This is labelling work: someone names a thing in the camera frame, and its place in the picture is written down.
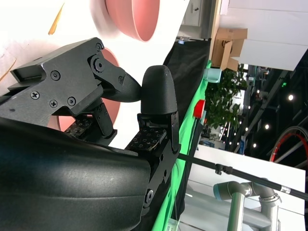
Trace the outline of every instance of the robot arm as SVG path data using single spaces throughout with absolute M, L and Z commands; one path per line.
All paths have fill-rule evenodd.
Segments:
M 150 67 L 141 87 L 101 49 L 92 38 L 12 71 L 18 83 L 0 97 L 0 230 L 131 230 L 167 181 L 180 152 L 171 73 Z M 101 97 L 141 100 L 125 150 L 107 146 L 116 130 Z M 51 115 L 76 122 L 56 131 Z

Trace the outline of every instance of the black screw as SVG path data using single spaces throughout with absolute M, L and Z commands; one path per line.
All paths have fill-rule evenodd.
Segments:
M 96 59 L 96 60 L 94 60 L 94 68 L 98 72 L 103 72 L 104 69 L 105 69 L 105 65 L 103 64 L 101 59 Z
M 122 76 L 119 77 L 119 83 L 123 83 L 123 77 Z
M 96 43 L 96 50 L 101 51 L 103 49 L 102 45 L 100 43 Z
M 148 190 L 148 193 L 147 193 L 147 195 L 146 195 L 146 197 L 145 197 L 145 202 L 147 203 L 147 204 L 149 204 L 151 201 L 152 201 L 152 199 L 153 199 L 153 190 L 151 190 L 151 189 L 149 189 Z
M 67 103 L 70 106 L 74 106 L 76 104 L 76 99 L 74 97 L 69 97 Z
M 35 90 L 30 94 L 31 98 L 37 100 L 39 98 L 39 93 Z
M 51 100 L 49 102 L 50 107 L 55 108 L 58 106 L 58 102 L 56 100 Z
M 50 76 L 51 78 L 54 80 L 54 81 L 58 81 L 61 77 L 60 73 L 58 71 L 52 71 L 50 73 Z

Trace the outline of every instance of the pink bowl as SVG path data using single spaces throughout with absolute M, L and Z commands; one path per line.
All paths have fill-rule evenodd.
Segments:
M 160 0 L 106 0 L 109 15 L 124 34 L 147 42 L 158 20 Z
M 107 48 L 102 50 L 103 56 L 106 60 L 108 60 L 109 62 L 111 62 L 113 65 L 115 66 L 119 66 L 118 61 L 116 60 L 115 56 L 112 54 L 112 52 L 110 50 L 108 50 Z M 120 102 L 116 102 L 116 101 L 112 101 L 112 100 L 108 100 L 108 99 L 103 99 L 103 102 L 107 108 L 108 114 L 111 118 L 112 123 L 115 123 L 115 119 L 117 117 L 117 114 L 119 112 L 119 108 L 120 108 Z M 72 118 L 71 116 L 59 116 L 59 124 L 60 124 L 60 129 L 61 131 L 65 131 L 69 128 L 69 126 L 72 125 L 72 123 L 74 123 L 75 119 Z M 56 122 L 54 122 L 55 125 L 53 126 L 49 126 L 50 128 L 56 128 Z

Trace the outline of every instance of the potted plant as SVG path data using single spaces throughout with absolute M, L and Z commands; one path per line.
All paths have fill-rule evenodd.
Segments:
M 233 97 L 241 90 L 247 89 L 243 78 L 244 65 L 239 65 L 238 71 L 226 69 L 218 84 L 208 83 L 205 91 L 207 124 L 213 128 L 230 122 L 235 128 L 239 126 L 237 117 L 240 104 L 233 104 Z

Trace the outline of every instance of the black rod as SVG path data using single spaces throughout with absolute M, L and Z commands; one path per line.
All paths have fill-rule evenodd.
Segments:
M 269 187 L 271 189 L 275 189 L 275 190 L 281 191 L 283 193 L 290 194 L 292 196 L 295 196 L 295 197 L 298 197 L 298 198 L 303 199 L 305 201 L 308 201 L 308 194 L 307 193 L 304 193 L 304 192 L 301 192 L 301 191 L 298 191 L 298 190 L 295 190 L 295 189 L 291 189 L 291 188 L 286 187 L 286 186 L 282 186 L 281 184 L 277 184 L 275 182 L 269 181 L 269 180 L 264 179 L 264 178 L 256 177 L 254 175 L 236 170 L 232 167 L 227 167 L 227 166 L 220 165 L 220 164 L 216 165 L 215 163 L 212 163 L 212 162 L 209 162 L 209 161 L 206 161 L 206 160 L 201 160 L 201 159 L 198 159 L 198 158 L 195 158 L 195 157 L 183 155 L 183 154 L 179 154 L 178 159 L 185 160 L 185 161 L 191 162 L 193 164 L 197 164 L 197 165 L 204 166 L 204 167 L 207 167 L 207 168 L 210 168 L 210 169 L 215 169 L 215 170 L 217 170 L 217 166 L 222 166 L 223 168 L 221 169 L 221 171 L 224 171 L 227 174 L 234 175 L 234 176 L 240 177 L 242 179 L 249 180 L 249 181 L 252 181 L 254 183 L 261 184 L 261 185 Z

